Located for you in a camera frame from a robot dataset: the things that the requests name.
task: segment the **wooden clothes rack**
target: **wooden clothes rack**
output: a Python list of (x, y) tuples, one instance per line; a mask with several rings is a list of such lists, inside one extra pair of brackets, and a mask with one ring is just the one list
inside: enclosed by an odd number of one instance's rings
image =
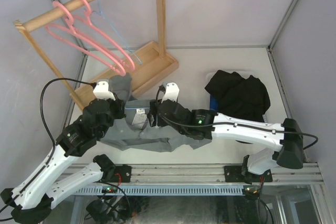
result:
[[(64, 6), (72, 12), (83, 6), (83, 2), (81, 0), (70, 0), (64, 3)], [(156, 42), (151, 41), (135, 52), (135, 54), (142, 59), (143, 65), (136, 66), (134, 72), (130, 73), (132, 76), (132, 90), (134, 95), (143, 94), (179, 67), (178, 61), (166, 52), (165, 0), (156, 0), (156, 13), (158, 18), (157, 33), (159, 43), (157, 44)], [(28, 40), (49, 68), (59, 78), (63, 78), (63, 75), (30, 33), (62, 17), (63, 15), (64, 12), (60, 8), (56, 7), (27, 22), (24, 22), (23, 24), (18, 20), (14, 21), (15, 27)], [(101, 78), (111, 78), (114, 75), (116, 75), (116, 73), (109, 69), (97, 76), (93, 81)], [(83, 108), (95, 98), (92, 93), (92, 88), (89, 86), (83, 86), (74, 90), (66, 80), (62, 80), (62, 82), (70, 91), (72, 99), (81, 110), (83, 110)]]

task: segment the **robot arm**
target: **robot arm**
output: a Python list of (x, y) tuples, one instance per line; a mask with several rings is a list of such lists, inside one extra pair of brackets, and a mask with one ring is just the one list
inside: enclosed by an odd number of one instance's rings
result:
[(83, 186), (110, 179), (115, 165), (107, 156), (96, 156), (82, 171), (59, 182), (57, 178), (102, 138), (114, 119), (124, 117), (124, 102), (109, 91), (108, 80), (97, 83), (97, 98), (84, 108), (83, 114), (64, 128), (56, 146), (33, 173), (16, 188), (6, 188), (1, 198), (12, 206), (12, 216), (18, 223), (38, 223), (44, 220), (63, 199)]
[[(210, 110), (189, 111), (177, 103), (179, 89), (176, 83), (165, 83), (160, 89), (165, 95), (160, 103), (156, 99), (150, 104), (151, 126), (170, 125), (197, 140), (231, 138), (266, 146), (261, 152), (244, 158), (244, 173), (260, 175), (277, 165), (302, 168), (302, 137), (288, 134), (300, 132), (295, 120), (268, 124), (235, 119)], [(35, 171), (16, 188), (2, 191), (2, 200), (14, 208), (12, 216), (16, 222), (38, 223), (83, 186), (113, 176), (115, 165), (105, 155), (100, 155), (83, 170), (55, 182), (66, 168), (105, 135), (114, 119), (124, 117), (124, 102), (109, 90), (108, 80), (98, 81), (93, 92), (97, 99), (84, 108), (83, 115), (73, 124), (64, 128), (56, 139), (55, 148)]]
[(278, 165), (290, 169), (303, 167), (303, 139), (300, 134), (293, 134), (301, 132), (295, 120), (270, 124), (237, 119), (211, 110), (190, 111), (177, 103), (179, 91), (176, 87), (176, 83), (161, 86), (163, 99), (151, 101), (151, 126), (170, 125), (197, 140), (234, 139), (265, 146), (266, 149), (259, 153), (244, 157), (243, 173), (262, 175)]

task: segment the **gray wall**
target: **gray wall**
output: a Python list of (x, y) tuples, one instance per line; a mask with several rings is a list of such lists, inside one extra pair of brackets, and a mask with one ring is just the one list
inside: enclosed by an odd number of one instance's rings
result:
[[(43, 86), (55, 75), (12, 22), (27, 21), (52, 8), (50, 0), (0, 0), (0, 190), (15, 187), (42, 161), (51, 141), (39, 114)], [(75, 77), (81, 54), (49, 36), (43, 28), (32, 35), (66, 77)], [(69, 102), (67, 89), (55, 83), (45, 95), (46, 121), (60, 133)], [(9, 212), (0, 219), (9, 217)]]
[(320, 165), (336, 202), (336, 4), (301, 0), (276, 43), (274, 56), (294, 117), (320, 137), (308, 155)]
[[(267, 45), (290, 1), (166, 0), (167, 45)], [(101, 2), (106, 16), (113, 21), (131, 47), (157, 40), (155, 0)], [(97, 1), (91, 6), (97, 10)], [(98, 15), (94, 14), (92, 20), (98, 27), (107, 25)], [(85, 26), (78, 24), (78, 27), (85, 30)], [(85, 31), (101, 40), (100, 36), (89, 29)], [(122, 43), (112, 29), (106, 27), (104, 31), (118, 43)]]

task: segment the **white floor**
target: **white floor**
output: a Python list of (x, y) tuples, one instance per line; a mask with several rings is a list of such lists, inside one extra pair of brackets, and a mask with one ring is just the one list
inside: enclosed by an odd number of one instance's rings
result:
[[(168, 50), (180, 63), (180, 67), (165, 80), (174, 81), (180, 88), (178, 102), (190, 110), (208, 109), (209, 94), (204, 87), (207, 75), (218, 69), (237, 71), (243, 77), (252, 74), (266, 86), (271, 107), (266, 112), (267, 122), (282, 123), (286, 118), (285, 108), (269, 62), (265, 48), (224, 48), (224, 49), (172, 49)], [(89, 58), (83, 80), (89, 81), (105, 70), (105, 66)], [(155, 98), (158, 85), (139, 99)], [(72, 114), (72, 121), (80, 115), (78, 107)], [(187, 145), (180, 146), (171, 153), (116, 148), (98, 143), (88, 150), (77, 163), (90, 163), (94, 156), (105, 153), (116, 164), (228, 164), (241, 163), (247, 154), (263, 149), (257, 144), (240, 144), (234, 140), (213, 140), (201, 148), (193, 150)]]

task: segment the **black cloth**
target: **black cloth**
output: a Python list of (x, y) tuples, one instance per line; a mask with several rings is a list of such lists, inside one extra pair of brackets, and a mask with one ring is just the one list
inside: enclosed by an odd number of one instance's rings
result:
[(238, 73), (219, 70), (205, 87), (218, 102), (218, 111), (234, 118), (263, 122), (270, 107), (265, 85), (253, 76), (244, 79)]

